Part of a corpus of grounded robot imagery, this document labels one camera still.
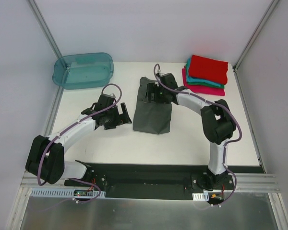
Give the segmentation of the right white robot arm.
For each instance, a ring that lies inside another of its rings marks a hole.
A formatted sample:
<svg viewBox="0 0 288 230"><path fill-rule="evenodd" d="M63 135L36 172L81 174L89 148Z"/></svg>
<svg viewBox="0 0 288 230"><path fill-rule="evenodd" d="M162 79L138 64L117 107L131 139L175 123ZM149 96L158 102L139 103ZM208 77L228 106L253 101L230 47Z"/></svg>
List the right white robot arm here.
<svg viewBox="0 0 288 230"><path fill-rule="evenodd" d="M208 102L196 95L185 86L179 87L171 73L156 75L156 83L146 87L145 101L148 103L184 106L201 116L205 137L210 142L210 159L208 164L207 185L212 189L219 188L226 172L226 143L232 138L237 125L229 114L230 110L225 100Z"/></svg>

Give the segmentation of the teal folded t shirt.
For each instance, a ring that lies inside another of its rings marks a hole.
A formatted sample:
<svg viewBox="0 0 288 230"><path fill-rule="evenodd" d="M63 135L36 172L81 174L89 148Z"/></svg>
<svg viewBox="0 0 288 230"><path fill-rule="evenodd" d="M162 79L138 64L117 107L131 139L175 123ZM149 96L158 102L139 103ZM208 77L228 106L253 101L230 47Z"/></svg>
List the teal folded t shirt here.
<svg viewBox="0 0 288 230"><path fill-rule="evenodd" d="M209 85L218 86L217 83L214 83L212 81L191 77L189 75L190 64L191 64L191 58L188 58L187 63L186 63L186 76L187 76L187 82L189 84L191 84L191 83L206 83L206 84L209 84Z"/></svg>

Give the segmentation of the grey t shirt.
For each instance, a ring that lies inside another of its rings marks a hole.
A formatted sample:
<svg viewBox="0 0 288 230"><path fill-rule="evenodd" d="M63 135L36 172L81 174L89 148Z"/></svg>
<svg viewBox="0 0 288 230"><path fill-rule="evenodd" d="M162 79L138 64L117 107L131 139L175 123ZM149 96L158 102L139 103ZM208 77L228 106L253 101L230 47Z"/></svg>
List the grey t shirt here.
<svg viewBox="0 0 288 230"><path fill-rule="evenodd" d="M140 78L133 130L157 135L168 133L170 132L172 105L145 102L146 88L149 83L155 83L155 81L147 77Z"/></svg>

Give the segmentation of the left aluminium frame post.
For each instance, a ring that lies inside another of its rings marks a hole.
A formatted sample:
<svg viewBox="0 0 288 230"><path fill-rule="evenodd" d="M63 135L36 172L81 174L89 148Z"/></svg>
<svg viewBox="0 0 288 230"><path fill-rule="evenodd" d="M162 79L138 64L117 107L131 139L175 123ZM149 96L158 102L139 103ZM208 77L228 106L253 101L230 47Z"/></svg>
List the left aluminium frame post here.
<svg viewBox="0 0 288 230"><path fill-rule="evenodd" d="M46 40L48 41L53 53L55 54L56 58L61 58L62 54L61 51L47 25L46 20L44 19L42 12L38 6L38 4L36 3L35 0L27 0L26 1L27 4L29 5L34 17L36 18Z"/></svg>

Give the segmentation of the red folded t shirt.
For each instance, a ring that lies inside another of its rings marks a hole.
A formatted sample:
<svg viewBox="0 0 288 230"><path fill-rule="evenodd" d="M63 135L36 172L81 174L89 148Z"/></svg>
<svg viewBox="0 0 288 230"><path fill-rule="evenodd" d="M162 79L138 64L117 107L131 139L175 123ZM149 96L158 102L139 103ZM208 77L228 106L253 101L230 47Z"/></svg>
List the red folded t shirt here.
<svg viewBox="0 0 288 230"><path fill-rule="evenodd" d="M228 63L197 55L192 55L189 65L189 76L209 80L221 85L226 85Z"/></svg>

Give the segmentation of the pink folded t shirt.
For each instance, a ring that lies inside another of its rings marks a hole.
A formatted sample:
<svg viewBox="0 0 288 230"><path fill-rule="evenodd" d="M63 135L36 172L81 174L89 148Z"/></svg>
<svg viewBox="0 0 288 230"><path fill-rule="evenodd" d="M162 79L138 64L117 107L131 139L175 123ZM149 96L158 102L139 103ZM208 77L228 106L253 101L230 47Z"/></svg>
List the pink folded t shirt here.
<svg viewBox="0 0 288 230"><path fill-rule="evenodd" d="M182 72L183 85L187 89L190 89L192 92L201 93L201 94L208 94L208 95L216 95L216 96L225 96L224 89L211 88L211 87L202 86L202 85L189 85L187 83L186 69L183 68L181 70L181 72Z"/></svg>

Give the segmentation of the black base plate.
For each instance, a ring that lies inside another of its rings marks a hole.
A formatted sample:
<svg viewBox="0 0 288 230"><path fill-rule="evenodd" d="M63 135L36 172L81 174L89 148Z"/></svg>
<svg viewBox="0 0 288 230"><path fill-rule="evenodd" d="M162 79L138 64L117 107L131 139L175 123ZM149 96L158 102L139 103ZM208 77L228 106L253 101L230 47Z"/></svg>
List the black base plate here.
<svg viewBox="0 0 288 230"><path fill-rule="evenodd" d="M192 200L204 189L232 190L228 172L214 176L206 165L87 163L82 181L93 182L107 198Z"/></svg>

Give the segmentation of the green folded t shirt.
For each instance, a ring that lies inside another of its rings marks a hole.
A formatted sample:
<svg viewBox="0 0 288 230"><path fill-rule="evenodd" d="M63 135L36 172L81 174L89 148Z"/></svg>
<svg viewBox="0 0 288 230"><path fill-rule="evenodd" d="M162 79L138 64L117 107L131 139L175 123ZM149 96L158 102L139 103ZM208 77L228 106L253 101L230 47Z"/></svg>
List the green folded t shirt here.
<svg viewBox="0 0 288 230"><path fill-rule="evenodd" d="M210 80L191 77L189 75L190 65L191 65L191 58L188 58L187 63L186 63L186 81L189 85L202 85L202 86L217 88L217 89L224 89L225 88L224 85L219 84L219 83L215 83L215 82L210 81Z"/></svg>

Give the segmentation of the teal plastic bin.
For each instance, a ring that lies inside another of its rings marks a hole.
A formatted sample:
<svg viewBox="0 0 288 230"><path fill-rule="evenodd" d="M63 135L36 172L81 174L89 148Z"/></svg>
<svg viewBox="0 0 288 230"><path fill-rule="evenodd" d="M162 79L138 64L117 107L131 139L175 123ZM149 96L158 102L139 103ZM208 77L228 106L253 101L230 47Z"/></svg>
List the teal plastic bin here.
<svg viewBox="0 0 288 230"><path fill-rule="evenodd" d="M97 88L107 85L113 73L108 53L67 55L55 62L52 80L66 90Z"/></svg>

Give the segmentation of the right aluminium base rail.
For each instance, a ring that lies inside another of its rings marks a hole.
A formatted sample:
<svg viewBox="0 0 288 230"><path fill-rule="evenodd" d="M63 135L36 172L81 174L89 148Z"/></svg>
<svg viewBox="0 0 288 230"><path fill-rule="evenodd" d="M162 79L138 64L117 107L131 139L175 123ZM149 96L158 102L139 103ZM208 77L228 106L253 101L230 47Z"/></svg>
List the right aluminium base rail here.
<svg viewBox="0 0 288 230"><path fill-rule="evenodd" d="M237 192L280 193L280 186L274 174L237 173Z"/></svg>

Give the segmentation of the aluminium frame post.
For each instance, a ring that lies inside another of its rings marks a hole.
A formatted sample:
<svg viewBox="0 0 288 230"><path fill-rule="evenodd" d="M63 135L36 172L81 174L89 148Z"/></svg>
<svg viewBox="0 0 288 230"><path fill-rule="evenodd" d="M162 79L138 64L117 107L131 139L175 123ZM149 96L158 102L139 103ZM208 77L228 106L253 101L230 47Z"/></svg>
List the aluminium frame post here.
<svg viewBox="0 0 288 230"><path fill-rule="evenodd" d="M266 9L266 11L264 12L263 16L261 17L258 25L256 26L254 32L252 33L250 39L248 40L245 48L243 49L241 55L239 56L237 62L235 63L235 65L233 66L233 71L237 72L237 70L239 69L239 67L241 66L242 62L244 61L244 59L246 58L247 54L249 53L250 49L252 48L252 46L254 45L255 41L257 40L258 36L260 35L261 31L264 29L265 25L267 24L267 22L269 21L269 19L271 18L272 14L274 13L274 11L276 10L276 8L278 7L279 3L281 1L280 0L272 0L269 5L268 8Z"/></svg>
<svg viewBox="0 0 288 230"><path fill-rule="evenodd" d="M61 58L62 54L61 51L47 25L46 20L44 19L42 12L38 6L38 4L36 3L35 0L27 0L26 1L27 4L29 5L34 17L36 18L46 40L48 41L53 53L55 54L56 58Z"/></svg>

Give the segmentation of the right aluminium frame post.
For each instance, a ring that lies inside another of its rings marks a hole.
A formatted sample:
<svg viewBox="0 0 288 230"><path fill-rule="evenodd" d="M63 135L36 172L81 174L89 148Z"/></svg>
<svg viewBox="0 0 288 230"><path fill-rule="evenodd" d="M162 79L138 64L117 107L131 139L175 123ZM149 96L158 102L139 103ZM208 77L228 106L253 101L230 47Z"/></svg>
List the right aluminium frame post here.
<svg viewBox="0 0 288 230"><path fill-rule="evenodd" d="M272 0L269 5L268 8L266 9L266 11L264 12L263 16L261 17L258 25L256 26L254 32L252 33L250 39L248 40L245 48L243 49L241 55L239 56L237 62L235 63L235 65L233 66L233 71L237 72L237 70L239 69L239 67L241 66L242 62L244 61L244 59L246 58L247 54L249 53L250 49L252 48L252 46L254 45L255 41L257 40L258 36L260 35L261 31L264 29L265 25L267 24L267 22L269 21L269 19L271 18L272 14L274 13L274 11L276 10L276 8L278 7L279 3L281 1L280 0Z"/></svg>

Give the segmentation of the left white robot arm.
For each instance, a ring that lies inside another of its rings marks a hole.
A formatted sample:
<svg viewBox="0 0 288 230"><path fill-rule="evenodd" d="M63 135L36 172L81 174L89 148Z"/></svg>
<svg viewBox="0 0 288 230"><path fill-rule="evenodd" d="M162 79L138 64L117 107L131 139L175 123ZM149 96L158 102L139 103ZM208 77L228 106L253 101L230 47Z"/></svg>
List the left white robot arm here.
<svg viewBox="0 0 288 230"><path fill-rule="evenodd" d="M75 178L80 186L88 186L92 181L90 166L84 162L66 161L65 153L84 136L97 128L115 129L130 124L125 103L117 106L113 95L101 94L98 101L63 130L48 136L38 135L33 139L25 170L38 178L39 185L55 184L60 179Z"/></svg>

